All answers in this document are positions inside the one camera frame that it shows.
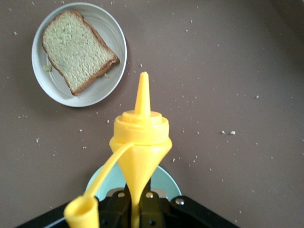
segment yellow cap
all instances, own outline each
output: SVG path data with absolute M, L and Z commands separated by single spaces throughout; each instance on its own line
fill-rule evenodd
M 123 112 L 114 122 L 114 138 L 137 145 L 159 144 L 169 138 L 169 122 L 150 110 L 149 76 L 141 73 L 135 109 Z

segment yellow squeeze bottle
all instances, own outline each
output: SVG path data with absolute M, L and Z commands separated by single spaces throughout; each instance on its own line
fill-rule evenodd
M 151 111 L 149 76 L 141 73 L 135 109 L 123 112 L 114 122 L 110 147 L 115 153 L 126 143 L 134 143 L 119 158 L 132 200 L 131 227 L 138 228 L 140 197 L 158 164 L 169 152 L 169 122 L 162 114 Z

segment yellow plastic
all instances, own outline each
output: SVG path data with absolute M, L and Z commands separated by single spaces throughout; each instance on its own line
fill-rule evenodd
M 70 228 L 99 228 L 98 201 L 95 194 L 117 160 L 133 145 L 133 142 L 122 144 L 106 161 L 83 196 L 79 196 L 66 206 L 63 214 Z
M 116 153 L 129 142 L 135 145 L 127 149 L 118 163 L 131 194 L 131 226 L 138 228 L 142 191 L 172 147 L 168 120 L 150 109 L 149 76 L 146 72 L 140 75 L 135 109 L 116 117 L 114 135 L 109 144 Z

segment toast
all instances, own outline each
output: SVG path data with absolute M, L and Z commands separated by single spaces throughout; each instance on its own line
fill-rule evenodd
M 92 25 L 75 10 L 54 17 L 43 32 L 42 47 L 73 95 L 79 95 L 120 62 Z

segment crumb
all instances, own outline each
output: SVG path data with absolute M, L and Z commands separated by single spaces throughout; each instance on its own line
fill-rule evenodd
M 43 65 L 42 69 L 45 71 L 52 71 L 52 65 Z

